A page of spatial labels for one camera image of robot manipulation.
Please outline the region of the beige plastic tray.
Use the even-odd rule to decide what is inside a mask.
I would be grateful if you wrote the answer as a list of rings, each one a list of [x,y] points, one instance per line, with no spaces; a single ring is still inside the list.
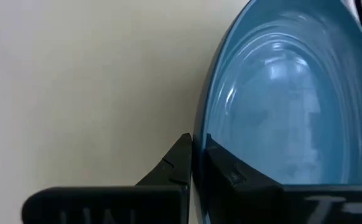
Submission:
[[[193,130],[249,0],[0,0],[0,224],[54,186],[132,185]]]

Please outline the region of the blue ceramic plate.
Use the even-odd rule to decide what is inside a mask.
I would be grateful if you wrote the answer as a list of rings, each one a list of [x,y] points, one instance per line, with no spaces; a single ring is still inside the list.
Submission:
[[[344,0],[249,0],[202,86],[193,179],[202,224],[207,136],[284,185],[362,185],[362,27]]]

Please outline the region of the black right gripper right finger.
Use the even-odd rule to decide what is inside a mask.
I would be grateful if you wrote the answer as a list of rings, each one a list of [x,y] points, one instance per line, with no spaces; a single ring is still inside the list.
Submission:
[[[211,224],[362,224],[362,185],[284,185],[207,136],[204,194]]]

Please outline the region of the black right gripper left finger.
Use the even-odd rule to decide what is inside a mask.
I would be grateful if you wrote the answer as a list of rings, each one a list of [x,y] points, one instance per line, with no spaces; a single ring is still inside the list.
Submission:
[[[192,138],[182,134],[136,185],[52,187],[23,204],[23,224],[188,224]]]

